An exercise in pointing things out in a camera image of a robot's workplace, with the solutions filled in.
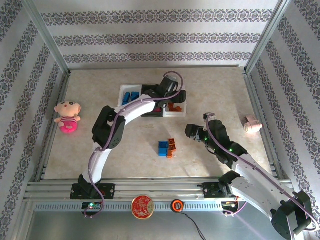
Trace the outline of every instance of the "patterned wallpaper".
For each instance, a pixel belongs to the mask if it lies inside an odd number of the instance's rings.
[[[35,0],[69,68],[245,66],[278,0]]]
[[[275,151],[320,220],[320,6],[294,0],[251,72]],[[312,233],[320,239],[320,232]]]
[[[65,77],[19,0],[0,5],[0,240],[11,239]]]

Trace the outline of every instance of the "red coin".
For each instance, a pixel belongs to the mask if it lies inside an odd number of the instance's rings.
[[[137,219],[148,219],[155,211],[155,204],[150,197],[142,195],[132,201],[131,209]]]

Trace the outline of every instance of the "plush doll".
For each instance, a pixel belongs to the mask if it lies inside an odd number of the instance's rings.
[[[61,132],[64,134],[69,134],[77,130],[78,121],[81,120],[81,118],[78,116],[81,111],[81,106],[79,103],[73,101],[63,101],[54,107],[54,110],[61,115],[61,117],[58,117],[54,120],[54,122],[59,124],[58,126],[60,127]]]

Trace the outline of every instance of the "orange tape measure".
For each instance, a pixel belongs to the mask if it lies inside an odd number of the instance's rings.
[[[181,213],[184,209],[185,203],[179,199],[173,200],[171,203],[171,210],[174,213]]]

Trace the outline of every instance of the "blue block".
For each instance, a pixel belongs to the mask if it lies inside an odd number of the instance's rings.
[[[123,102],[128,103],[130,100],[130,92],[126,92],[123,98]]]
[[[167,149],[169,147],[168,141],[159,141],[159,149]]]
[[[166,157],[167,156],[167,152],[168,152],[168,149],[167,148],[159,148],[159,153],[158,155],[160,157]]]
[[[131,92],[131,101],[134,101],[139,98],[140,93],[138,91]]]

